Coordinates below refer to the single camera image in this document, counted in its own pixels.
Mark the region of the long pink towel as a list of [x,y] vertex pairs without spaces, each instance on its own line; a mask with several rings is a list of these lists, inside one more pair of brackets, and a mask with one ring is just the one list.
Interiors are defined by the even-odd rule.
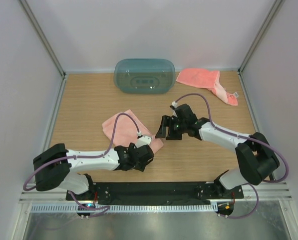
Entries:
[[[156,153],[163,147],[163,142],[160,139],[155,139],[155,135],[148,130],[148,128],[139,120],[139,118],[133,113],[132,110],[129,109],[124,113],[128,114],[129,116],[132,117],[133,120],[135,120],[135,122],[137,123],[137,126],[139,127],[139,130],[143,135],[147,135],[152,138],[150,147],[153,153]],[[110,140],[112,138],[113,127],[117,116],[118,114],[115,114],[102,123],[102,130]],[[121,146],[127,147],[131,142],[136,143],[136,141],[137,141],[137,128],[135,124],[129,117],[125,115],[120,116],[117,121],[113,144],[115,146],[121,145]]]

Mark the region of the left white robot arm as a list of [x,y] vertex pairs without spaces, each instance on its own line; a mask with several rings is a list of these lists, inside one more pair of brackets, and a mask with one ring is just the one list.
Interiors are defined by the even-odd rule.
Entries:
[[75,151],[58,143],[33,159],[36,190],[39,192],[61,188],[84,200],[94,196],[95,188],[86,171],[144,171],[153,160],[149,145],[116,146],[108,151]]

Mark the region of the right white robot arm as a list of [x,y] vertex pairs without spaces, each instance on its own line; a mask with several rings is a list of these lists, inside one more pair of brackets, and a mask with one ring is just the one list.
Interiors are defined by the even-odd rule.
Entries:
[[228,170],[214,180],[214,193],[225,198],[235,187],[259,185],[280,166],[275,152],[265,136],[259,132],[253,135],[230,132],[220,128],[210,119],[197,118],[187,104],[171,106],[173,115],[162,116],[155,134],[158,139],[181,140],[183,134],[226,148],[236,154],[238,167]]

